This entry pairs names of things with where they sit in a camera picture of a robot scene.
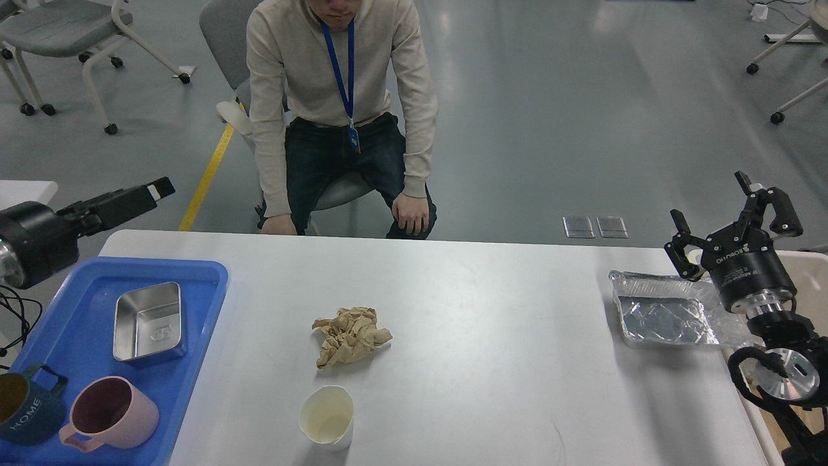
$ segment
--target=mug handle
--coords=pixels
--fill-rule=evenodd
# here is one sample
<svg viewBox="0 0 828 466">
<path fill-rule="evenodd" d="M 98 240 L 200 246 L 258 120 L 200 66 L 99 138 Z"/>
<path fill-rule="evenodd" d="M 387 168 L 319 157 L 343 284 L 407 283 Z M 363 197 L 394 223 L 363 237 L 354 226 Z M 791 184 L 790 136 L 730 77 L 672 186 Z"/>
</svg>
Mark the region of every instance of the mug handle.
<svg viewBox="0 0 828 466">
<path fill-rule="evenodd" d="M 78 430 L 75 428 L 75 425 L 71 422 L 67 425 L 64 425 L 58 431 L 58 436 L 60 437 L 60 442 L 64 445 L 69 445 L 71 447 L 75 447 L 84 453 L 89 453 L 90 451 L 99 448 L 104 442 L 98 439 L 89 439 L 85 442 L 83 440 L 78 439 L 75 437 L 75 434 L 78 434 Z"/>
<path fill-rule="evenodd" d="M 47 366 L 46 364 L 41 364 L 39 362 L 31 364 L 29 367 L 26 368 L 25 371 L 23 371 L 23 376 L 31 380 L 31 378 L 35 376 L 35 373 L 38 369 L 43 369 L 44 371 L 49 372 L 51 375 L 57 377 L 57 383 L 51 389 L 52 395 L 58 396 L 61 393 L 63 393 L 63 390 L 66 388 L 66 382 L 69 381 L 69 379 L 62 376 L 61 374 L 58 374 L 55 371 L 52 371 L 51 367 Z"/>
</svg>

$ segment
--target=gray floor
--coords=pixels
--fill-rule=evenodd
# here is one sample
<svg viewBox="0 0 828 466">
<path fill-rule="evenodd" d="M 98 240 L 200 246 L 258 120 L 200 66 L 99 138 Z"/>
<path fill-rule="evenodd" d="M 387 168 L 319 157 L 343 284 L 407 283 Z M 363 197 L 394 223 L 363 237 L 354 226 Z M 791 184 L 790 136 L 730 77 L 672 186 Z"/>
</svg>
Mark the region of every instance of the gray floor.
<svg viewBox="0 0 828 466">
<path fill-rule="evenodd" d="M 100 65 L 94 77 L 116 136 L 104 134 L 76 59 L 31 57 L 59 113 L 25 117 L 11 89 L 0 89 L 0 178 L 56 181 L 57 209 L 168 176 L 177 193 L 124 227 L 177 229 L 223 131 L 214 106 L 230 96 L 198 28 L 204 3 L 129 4 L 139 34 L 198 69 L 183 86 L 134 44 L 118 53 L 124 68 Z M 763 34 L 794 28 L 780 12 L 758 24 L 744 0 L 416 5 L 440 99 L 433 240 L 660 247 L 674 233 L 672 208 L 699 235 L 735 220 L 744 195 L 733 172 L 743 170 L 786 190 L 797 208 L 806 233 L 780 249 L 828 243 L 818 123 L 828 118 L 828 90 L 789 110 L 783 124 L 768 122 L 825 77 L 828 53 L 787 45 L 757 75 L 744 71 L 767 46 Z M 253 232 L 257 201 L 253 158 L 234 138 L 192 230 Z M 621 216 L 630 237 L 572 240 L 564 215 Z M 383 237 L 389 221 L 376 193 L 315 214 L 324 235 Z M 82 240 L 82 259 L 107 236 Z M 24 295 L 48 302 L 64 276 Z"/>
</svg>

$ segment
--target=yellow floor line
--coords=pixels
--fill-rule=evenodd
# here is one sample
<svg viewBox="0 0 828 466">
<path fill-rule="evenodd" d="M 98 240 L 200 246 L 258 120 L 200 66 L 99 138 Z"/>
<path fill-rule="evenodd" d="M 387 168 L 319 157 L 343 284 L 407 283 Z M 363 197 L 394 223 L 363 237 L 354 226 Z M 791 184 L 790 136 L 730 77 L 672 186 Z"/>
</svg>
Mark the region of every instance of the yellow floor line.
<svg viewBox="0 0 828 466">
<path fill-rule="evenodd" d="M 178 225 L 178 231 L 190 231 L 190 228 L 193 226 L 195 216 L 199 213 L 201 203 L 204 202 L 205 196 L 207 196 L 209 185 L 213 182 L 213 177 L 215 177 L 215 173 L 219 170 L 221 159 L 224 157 L 224 151 L 227 150 L 227 146 L 230 144 L 230 138 L 232 137 L 233 127 L 228 124 L 227 127 L 224 128 L 224 133 L 221 135 L 219 145 L 215 147 L 213 157 L 210 159 L 209 164 L 207 164 L 207 169 L 205 170 L 204 176 L 201 177 L 199 186 L 195 189 L 195 194 L 193 195 L 192 201 L 190 201 L 190 206 L 187 207 L 184 219 L 181 220 L 181 224 Z"/>
</svg>

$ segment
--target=pink mug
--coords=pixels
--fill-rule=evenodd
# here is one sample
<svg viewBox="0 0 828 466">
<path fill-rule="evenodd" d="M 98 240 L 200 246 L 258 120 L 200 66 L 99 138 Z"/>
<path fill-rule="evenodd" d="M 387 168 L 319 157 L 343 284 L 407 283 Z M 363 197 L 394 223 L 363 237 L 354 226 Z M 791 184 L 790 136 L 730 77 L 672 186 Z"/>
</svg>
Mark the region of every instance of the pink mug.
<svg viewBox="0 0 828 466">
<path fill-rule="evenodd" d="M 58 435 L 84 453 L 103 444 L 130 449 L 147 441 L 158 426 L 158 406 L 123 377 L 107 376 L 86 386 Z M 89 437 L 80 440 L 75 434 Z"/>
</svg>

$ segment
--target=dark teal mug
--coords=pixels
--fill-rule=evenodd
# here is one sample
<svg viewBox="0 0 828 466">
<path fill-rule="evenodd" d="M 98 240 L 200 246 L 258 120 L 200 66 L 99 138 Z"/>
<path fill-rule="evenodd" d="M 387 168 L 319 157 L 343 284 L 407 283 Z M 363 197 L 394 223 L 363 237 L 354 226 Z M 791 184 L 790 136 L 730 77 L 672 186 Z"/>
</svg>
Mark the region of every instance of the dark teal mug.
<svg viewBox="0 0 828 466">
<path fill-rule="evenodd" d="M 57 377 L 50 391 L 31 380 L 39 369 Z M 66 418 L 66 403 L 60 398 L 66 382 L 66 377 L 44 364 L 32 364 L 22 374 L 1 375 L 0 439 L 34 445 L 54 435 Z"/>
</svg>

